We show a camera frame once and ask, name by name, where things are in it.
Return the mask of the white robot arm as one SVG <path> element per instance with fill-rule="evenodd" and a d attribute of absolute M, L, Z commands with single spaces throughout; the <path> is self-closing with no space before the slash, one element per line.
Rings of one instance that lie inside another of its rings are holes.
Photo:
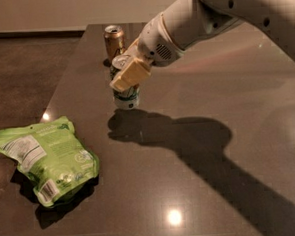
<path fill-rule="evenodd" d="M 154 65 L 168 66 L 190 46 L 242 21 L 262 31 L 295 62 L 295 0 L 176 0 L 142 29 L 110 87 L 127 90 L 148 78 Z"/>

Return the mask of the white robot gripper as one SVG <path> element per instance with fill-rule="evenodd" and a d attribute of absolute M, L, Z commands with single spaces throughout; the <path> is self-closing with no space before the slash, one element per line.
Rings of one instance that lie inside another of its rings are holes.
<path fill-rule="evenodd" d="M 125 55 L 137 57 L 140 52 L 155 66 L 169 66 L 185 52 L 182 30 L 181 20 L 175 19 L 171 13 L 161 12 L 142 29 L 139 39 L 126 49 Z M 121 93 L 150 76 L 151 66 L 147 62 L 131 58 L 114 76 L 110 87 Z"/>

